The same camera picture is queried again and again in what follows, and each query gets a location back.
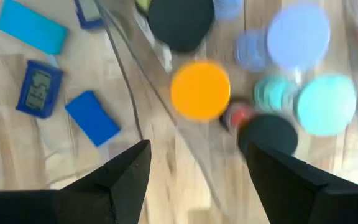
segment blue block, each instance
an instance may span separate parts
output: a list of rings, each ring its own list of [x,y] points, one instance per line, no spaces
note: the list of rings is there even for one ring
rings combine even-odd
[[[2,6],[0,30],[52,55],[62,51],[67,36],[66,27],[13,0],[5,0]]]
[[[66,105],[66,110],[96,147],[120,132],[91,90],[77,96]]]

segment wooden floor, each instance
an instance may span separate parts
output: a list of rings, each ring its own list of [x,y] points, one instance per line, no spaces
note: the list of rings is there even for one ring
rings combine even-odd
[[[246,74],[234,63],[233,43],[244,28],[266,26],[280,8],[293,1],[247,0],[244,13],[237,20],[215,23],[196,57],[219,60],[229,72],[233,94],[248,95],[259,77]],[[16,111],[15,107],[26,61],[46,61],[45,55],[0,32],[0,190],[59,189],[127,149],[139,137],[127,88],[106,33],[81,30],[72,0],[19,2],[67,26],[70,37],[57,58],[66,71],[57,107],[50,119],[39,120]],[[324,62],[309,78],[324,71],[343,72],[354,78],[358,87],[358,48],[352,27],[344,22],[347,17],[342,0],[316,2],[329,15],[332,36]],[[116,15],[121,22],[122,17],[127,16],[119,10]],[[144,36],[128,29],[131,24],[121,25],[132,43],[146,43]],[[222,135],[220,143],[224,151],[219,152],[221,154],[210,147],[205,147],[205,151],[195,150],[194,144],[205,145],[214,135],[210,133],[199,142],[185,141],[182,136],[190,134],[177,131],[124,43],[118,40],[117,45],[135,91],[142,130],[145,138],[152,141],[152,171],[139,223],[268,223],[246,165],[236,152],[234,137]],[[166,101],[170,77],[163,73],[150,47],[138,53],[149,78]],[[174,63],[179,61],[180,58],[174,56]],[[97,92],[104,108],[122,126],[122,133],[99,149],[64,110],[68,101],[89,89]],[[184,123],[179,126],[186,129],[187,123]],[[358,117],[345,133],[335,137],[309,136],[301,128],[298,132],[300,143],[296,157],[358,183]],[[214,157],[217,155],[224,157],[217,162]]]

